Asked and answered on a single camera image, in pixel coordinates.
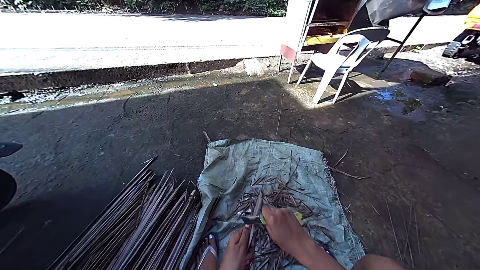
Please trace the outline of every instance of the wet pavement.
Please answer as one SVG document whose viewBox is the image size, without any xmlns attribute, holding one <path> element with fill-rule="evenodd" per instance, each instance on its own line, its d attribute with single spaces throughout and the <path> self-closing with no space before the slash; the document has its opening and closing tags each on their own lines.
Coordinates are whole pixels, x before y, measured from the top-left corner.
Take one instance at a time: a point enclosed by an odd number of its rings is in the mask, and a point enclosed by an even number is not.
<svg viewBox="0 0 480 270">
<path fill-rule="evenodd" d="M 448 60 L 440 66 L 457 70 L 452 84 L 410 81 L 439 49 L 400 53 L 385 73 L 385 60 L 367 59 L 334 105 L 332 89 L 311 103 L 320 70 L 287 85 L 287 65 L 264 77 L 230 68 L 0 99 L 1 140 L 24 144 L 0 160 L 18 181 L 15 200 L 0 212 L 0 247 L 22 230 L 0 264 L 45 269 L 152 156 L 157 172 L 175 167 L 177 178 L 195 180 L 206 131 L 212 140 L 317 149 L 330 164 L 348 149 L 337 168 L 369 178 L 334 178 L 367 253 L 407 269 L 477 269 L 480 75 L 469 62 Z"/>
</svg>

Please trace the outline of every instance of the leg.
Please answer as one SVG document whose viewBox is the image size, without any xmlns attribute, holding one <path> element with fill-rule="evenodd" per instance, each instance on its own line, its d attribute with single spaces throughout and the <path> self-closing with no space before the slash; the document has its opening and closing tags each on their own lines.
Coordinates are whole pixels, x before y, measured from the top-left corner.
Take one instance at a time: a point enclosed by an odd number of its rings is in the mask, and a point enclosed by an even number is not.
<svg viewBox="0 0 480 270">
<path fill-rule="evenodd" d="M 313 97 L 313 103 L 318 104 L 320 99 L 322 98 L 322 95 L 324 94 L 325 90 L 327 90 L 327 86 L 332 80 L 333 76 L 336 73 L 336 69 L 333 70 L 328 70 L 325 71 L 322 80 L 320 81 L 320 84 L 318 85 L 317 92 L 315 93 L 315 96 Z"/>
<path fill-rule="evenodd" d="M 200 248 L 200 253 L 197 257 L 197 269 L 217 270 L 217 252 L 216 240 L 213 235 L 209 234 Z"/>
<path fill-rule="evenodd" d="M 296 63 L 297 63 L 297 58 L 295 58 L 295 60 L 292 62 L 292 66 L 290 67 L 290 73 L 288 74 L 287 84 L 289 84 L 290 80 L 292 79 L 293 69 L 295 68 Z"/>
<path fill-rule="evenodd" d="M 297 81 L 297 85 L 300 84 L 300 81 L 303 79 L 303 77 L 305 76 L 305 73 L 307 73 L 307 70 L 310 68 L 310 66 L 312 65 L 312 60 L 308 60 L 308 63 L 307 65 L 305 66 L 305 68 L 303 69 L 303 71 L 301 72 L 301 75 L 300 75 L 300 78 L 299 80 Z"/>
<path fill-rule="evenodd" d="M 340 91 L 342 90 L 342 87 L 343 87 L 343 85 L 345 84 L 345 82 L 348 78 L 348 74 L 350 74 L 350 71 L 347 71 L 343 74 L 342 81 L 340 82 L 340 85 L 338 86 L 338 90 L 335 93 L 335 97 L 332 100 L 332 104 L 334 104 L 336 99 L 338 98 L 338 96 L 340 96 Z"/>
<path fill-rule="evenodd" d="M 352 270 L 404 270 L 397 262 L 379 255 L 366 255 Z"/>
<path fill-rule="evenodd" d="M 280 54 L 280 59 L 278 60 L 278 72 L 280 72 L 281 66 L 282 66 L 282 55 Z"/>
</svg>

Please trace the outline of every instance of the asphalt road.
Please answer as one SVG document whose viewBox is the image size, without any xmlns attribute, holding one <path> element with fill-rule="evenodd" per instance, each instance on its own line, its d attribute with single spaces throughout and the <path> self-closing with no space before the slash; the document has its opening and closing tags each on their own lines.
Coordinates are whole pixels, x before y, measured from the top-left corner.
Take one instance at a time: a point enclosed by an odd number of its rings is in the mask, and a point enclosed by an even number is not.
<svg viewBox="0 0 480 270">
<path fill-rule="evenodd" d="M 403 39 L 417 18 L 390 21 Z M 465 16 L 428 16 L 407 45 L 449 42 Z M 278 17 L 0 13 L 0 75 L 275 56 L 288 28 Z M 396 46 L 385 41 L 381 46 Z"/>
</svg>

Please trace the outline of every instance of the yellow vehicle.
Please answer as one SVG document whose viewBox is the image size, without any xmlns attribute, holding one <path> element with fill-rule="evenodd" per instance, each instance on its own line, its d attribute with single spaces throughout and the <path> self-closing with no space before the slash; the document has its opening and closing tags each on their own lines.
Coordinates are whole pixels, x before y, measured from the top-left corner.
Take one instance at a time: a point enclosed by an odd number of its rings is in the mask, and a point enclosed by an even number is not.
<svg viewBox="0 0 480 270">
<path fill-rule="evenodd" d="M 465 30 L 445 48 L 442 56 L 458 57 L 462 51 L 480 48 L 480 4 L 467 15 Z"/>
</svg>

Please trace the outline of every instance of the white plastic chair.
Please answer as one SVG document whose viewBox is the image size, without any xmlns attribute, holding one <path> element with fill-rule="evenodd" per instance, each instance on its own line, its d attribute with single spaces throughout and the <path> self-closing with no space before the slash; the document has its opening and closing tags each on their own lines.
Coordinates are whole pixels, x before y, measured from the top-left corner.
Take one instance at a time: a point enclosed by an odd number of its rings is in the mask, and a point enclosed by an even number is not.
<svg viewBox="0 0 480 270">
<path fill-rule="evenodd" d="M 308 60 L 305 69 L 300 75 L 300 78 L 297 81 L 297 85 L 300 84 L 302 78 L 305 76 L 305 73 L 312 65 L 312 62 L 319 68 L 325 70 L 325 73 L 318 85 L 317 92 L 315 93 L 315 97 L 313 98 L 313 102 L 317 104 L 322 95 L 324 94 L 325 90 L 327 89 L 328 84 L 333 79 L 336 73 L 343 73 L 342 81 L 340 82 L 340 86 L 335 93 L 335 97 L 332 100 L 332 103 L 335 103 L 338 96 L 340 95 L 340 91 L 342 90 L 343 84 L 345 84 L 348 74 L 355 68 L 382 40 L 384 40 L 390 30 L 386 28 L 379 28 L 379 27 L 369 27 L 369 28 L 362 28 L 357 29 L 355 31 L 349 32 L 341 37 L 337 42 L 333 45 L 333 47 L 328 51 L 328 53 L 324 54 L 321 52 L 313 53 Z M 356 46 L 352 49 L 352 51 L 348 55 L 340 55 L 340 47 L 344 44 L 352 44 L 356 43 Z"/>
</svg>

